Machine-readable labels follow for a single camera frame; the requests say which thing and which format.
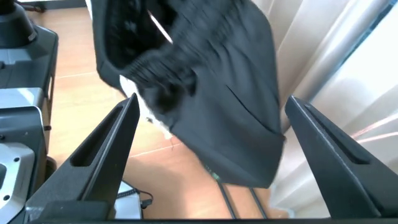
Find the white curtain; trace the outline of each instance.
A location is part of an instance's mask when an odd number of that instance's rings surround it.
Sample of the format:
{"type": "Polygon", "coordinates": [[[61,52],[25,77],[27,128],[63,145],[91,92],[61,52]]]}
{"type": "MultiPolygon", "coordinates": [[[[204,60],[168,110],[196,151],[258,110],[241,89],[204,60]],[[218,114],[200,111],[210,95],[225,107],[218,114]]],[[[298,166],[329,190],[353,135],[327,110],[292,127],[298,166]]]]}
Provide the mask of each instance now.
{"type": "MultiPolygon", "coordinates": [[[[398,64],[394,60],[398,34],[393,22],[398,21],[398,8],[391,10],[340,67],[389,1],[254,2],[269,18],[274,33],[281,103],[291,94],[311,102],[398,171],[398,151],[394,149],[398,143],[398,64]]],[[[283,110],[287,142],[272,186],[271,206],[298,218],[327,217],[326,205],[283,110]]]]}

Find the baseboard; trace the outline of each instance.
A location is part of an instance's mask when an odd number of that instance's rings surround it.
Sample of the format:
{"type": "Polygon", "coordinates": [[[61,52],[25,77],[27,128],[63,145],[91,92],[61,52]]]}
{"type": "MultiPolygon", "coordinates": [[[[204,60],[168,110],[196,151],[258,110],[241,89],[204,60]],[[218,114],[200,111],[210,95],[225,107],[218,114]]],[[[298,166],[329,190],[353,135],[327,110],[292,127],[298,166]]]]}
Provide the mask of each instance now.
{"type": "Polygon", "coordinates": [[[72,9],[77,7],[87,7],[85,0],[30,1],[23,3],[31,6],[43,7],[44,9],[72,9]]]}

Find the tile floor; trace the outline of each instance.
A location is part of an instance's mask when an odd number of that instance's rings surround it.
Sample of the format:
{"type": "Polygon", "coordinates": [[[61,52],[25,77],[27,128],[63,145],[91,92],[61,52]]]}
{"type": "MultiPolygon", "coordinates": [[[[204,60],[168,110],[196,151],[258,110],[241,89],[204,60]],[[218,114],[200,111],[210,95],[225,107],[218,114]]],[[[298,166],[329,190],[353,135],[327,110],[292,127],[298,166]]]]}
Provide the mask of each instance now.
{"type": "MultiPolygon", "coordinates": [[[[59,36],[49,152],[59,166],[123,96],[96,73],[87,9],[29,15],[59,36]]],[[[164,139],[146,121],[137,127],[124,180],[154,195],[153,205],[144,210],[146,218],[231,218],[216,182],[194,153],[175,137],[164,139]]],[[[266,207],[269,191],[256,190],[266,207]]],[[[239,218],[261,218],[247,188],[228,186],[228,192],[239,218]]],[[[269,217],[287,217],[285,212],[266,210],[269,217]]]]}

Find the black garment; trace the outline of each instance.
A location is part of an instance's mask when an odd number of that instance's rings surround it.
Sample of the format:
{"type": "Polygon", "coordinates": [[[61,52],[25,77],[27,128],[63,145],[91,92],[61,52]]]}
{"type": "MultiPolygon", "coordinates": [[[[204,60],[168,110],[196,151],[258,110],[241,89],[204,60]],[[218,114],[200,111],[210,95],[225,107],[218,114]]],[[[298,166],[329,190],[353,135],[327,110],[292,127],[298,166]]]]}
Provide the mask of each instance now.
{"type": "Polygon", "coordinates": [[[262,12],[243,0],[92,3],[100,77],[119,90],[119,74],[134,81],[156,118],[223,182],[270,186],[284,137],[262,12]]]}

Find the black rod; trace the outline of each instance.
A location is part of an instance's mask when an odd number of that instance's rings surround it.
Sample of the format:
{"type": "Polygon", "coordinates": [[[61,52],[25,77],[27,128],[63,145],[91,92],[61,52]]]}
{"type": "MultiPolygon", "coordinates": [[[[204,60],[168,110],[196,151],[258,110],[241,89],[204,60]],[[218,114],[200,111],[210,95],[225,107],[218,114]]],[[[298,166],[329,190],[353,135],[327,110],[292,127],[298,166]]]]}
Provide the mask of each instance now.
{"type": "Polygon", "coordinates": [[[228,207],[228,210],[229,210],[229,212],[230,212],[230,214],[231,214],[232,219],[236,219],[236,215],[235,215],[235,213],[234,213],[234,209],[232,208],[231,202],[230,202],[229,199],[228,199],[228,196],[227,196],[227,194],[226,194],[226,192],[225,192],[225,189],[224,189],[223,184],[220,183],[220,182],[218,182],[218,181],[217,181],[217,184],[218,184],[218,187],[219,187],[220,190],[221,190],[221,193],[223,194],[224,201],[225,201],[225,203],[226,203],[226,206],[228,207]]]}
{"type": "Polygon", "coordinates": [[[250,192],[251,192],[251,195],[252,195],[253,198],[254,198],[254,201],[255,201],[256,204],[257,204],[257,207],[259,208],[259,210],[260,210],[260,212],[261,212],[262,217],[263,217],[264,219],[266,219],[266,218],[267,218],[267,214],[266,214],[266,211],[264,210],[264,208],[263,208],[262,205],[261,205],[261,202],[260,202],[260,200],[259,200],[259,197],[257,197],[257,194],[256,194],[256,192],[254,191],[253,188],[250,188],[250,192]]]}

